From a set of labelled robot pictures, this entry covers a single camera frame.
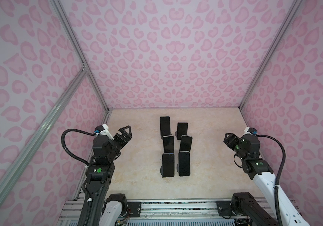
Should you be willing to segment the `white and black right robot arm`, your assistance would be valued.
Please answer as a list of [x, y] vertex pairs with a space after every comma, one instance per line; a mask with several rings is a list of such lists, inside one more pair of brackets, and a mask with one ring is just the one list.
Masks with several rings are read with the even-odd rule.
[[[282, 160], [275, 174], [269, 163], [260, 157], [260, 138], [277, 143], [282, 151]], [[240, 168], [255, 183], [264, 195], [274, 216], [268, 214], [248, 192], [234, 193], [231, 212], [235, 215], [246, 214], [259, 226], [307, 226], [308, 222], [292, 204], [280, 187], [280, 177], [286, 162], [286, 151], [274, 137], [259, 135], [254, 128], [247, 128], [242, 137], [226, 133], [223, 142], [241, 160]]]

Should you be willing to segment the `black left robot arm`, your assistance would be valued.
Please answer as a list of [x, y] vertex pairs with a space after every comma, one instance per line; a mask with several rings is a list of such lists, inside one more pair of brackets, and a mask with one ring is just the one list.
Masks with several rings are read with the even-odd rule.
[[85, 200], [78, 220], [79, 226], [98, 226], [104, 211], [104, 202], [115, 170], [114, 161], [121, 150], [132, 139], [131, 126], [119, 129], [112, 136], [107, 125], [95, 128], [92, 162], [86, 171], [86, 179], [81, 188]]

